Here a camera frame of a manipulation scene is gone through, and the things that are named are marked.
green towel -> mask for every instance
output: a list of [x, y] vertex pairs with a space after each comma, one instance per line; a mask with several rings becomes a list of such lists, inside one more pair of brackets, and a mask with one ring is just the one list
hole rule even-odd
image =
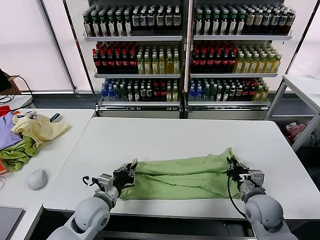
[[23, 139], [13, 146], [0, 150], [0, 159], [3, 159], [3, 166], [9, 172], [20, 170], [23, 165], [27, 164], [30, 157], [37, 154], [33, 148], [35, 141], [29, 136], [23, 136]]
[[[228, 198], [227, 157], [232, 148], [220, 155], [191, 157], [166, 161], [141, 161], [135, 170], [135, 186], [122, 190], [126, 199], [220, 199]], [[233, 197], [237, 184], [230, 180]]]

white mouse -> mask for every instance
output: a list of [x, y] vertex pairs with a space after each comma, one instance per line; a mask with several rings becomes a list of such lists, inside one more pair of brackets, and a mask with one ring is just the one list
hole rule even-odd
[[34, 191], [40, 190], [48, 182], [48, 175], [44, 169], [38, 169], [28, 177], [28, 187]]

metal frame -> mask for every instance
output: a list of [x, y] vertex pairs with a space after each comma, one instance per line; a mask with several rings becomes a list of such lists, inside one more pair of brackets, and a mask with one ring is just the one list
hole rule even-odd
[[302, 101], [304, 101], [315, 112], [312, 120], [309, 122], [304, 131], [301, 133], [301, 135], [299, 135], [297, 140], [292, 145], [292, 149], [296, 152], [306, 141], [309, 135], [314, 131], [314, 129], [320, 124], [320, 109], [319, 106], [316, 105], [313, 101], [311, 101], [305, 93], [303, 93], [299, 88], [292, 84], [286, 78], [286, 76], [283, 76], [281, 85], [278, 91], [276, 92], [273, 102], [265, 116], [265, 120], [274, 120], [273, 113], [275, 112], [276, 106], [279, 104], [287, 88], [290, 88]]

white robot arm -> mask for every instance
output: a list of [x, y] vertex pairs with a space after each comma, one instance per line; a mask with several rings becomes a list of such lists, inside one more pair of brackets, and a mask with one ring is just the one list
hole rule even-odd
[[97, 178], [86, 176], [86, 185], [97, 184], [99, 189], [93, 197], [81, 201], [74, 214], [47, 240], [93, 240], [104, 229], [110, 219], [110, 210], [115, 207], [121, 190], [133, 186], [137, 160], [113, 172], [113, 176], [102, 174]]
[[[251, 170], [235, 158], [227, 158], [228, 193], [233, 206], [251, 223], [258, 240], [298, 240], [284, 219], [280, 203], [266, 195], [262, 188], [264, 173]], [[244, 201], [244, 213], [233, 202], [230, 194], [230, 179], [237, 182], [241, 200]]]

red cloth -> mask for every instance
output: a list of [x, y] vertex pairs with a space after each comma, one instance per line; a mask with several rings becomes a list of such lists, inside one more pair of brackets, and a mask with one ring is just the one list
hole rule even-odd
[[0, 106], [0, 117], [6, 115], [10, 111], [10, 106]]

